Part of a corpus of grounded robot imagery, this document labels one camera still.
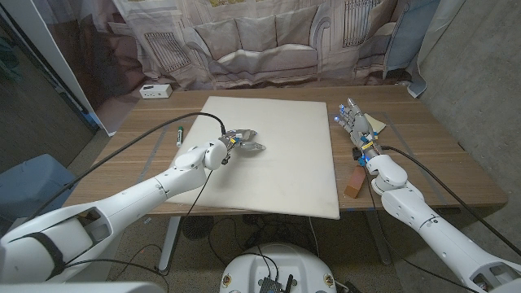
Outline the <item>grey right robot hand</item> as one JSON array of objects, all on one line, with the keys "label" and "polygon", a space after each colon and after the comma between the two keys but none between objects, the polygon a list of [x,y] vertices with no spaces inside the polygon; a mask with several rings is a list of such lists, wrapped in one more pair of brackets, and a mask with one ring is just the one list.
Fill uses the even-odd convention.
[{"label": "grey right robot hand", "polygon": [[367,160],[382,154],[370,122],[351,98],[346,104],[339,105],[339,115],[334,121],[348,132],[354,146]]}]

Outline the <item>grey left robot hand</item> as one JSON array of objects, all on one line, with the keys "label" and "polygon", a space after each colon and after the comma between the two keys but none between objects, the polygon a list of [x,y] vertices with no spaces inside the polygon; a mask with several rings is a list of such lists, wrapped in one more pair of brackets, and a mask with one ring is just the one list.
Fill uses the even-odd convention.
[{"label": "grey left robot hand", "polygon": [[266,147],[253,139],[257,132],[253,129],[231,129],[225,132],[220,140],[225,144],[226,149],[230,152],[235,147],[244,149],[245,151],[263,151]]}]

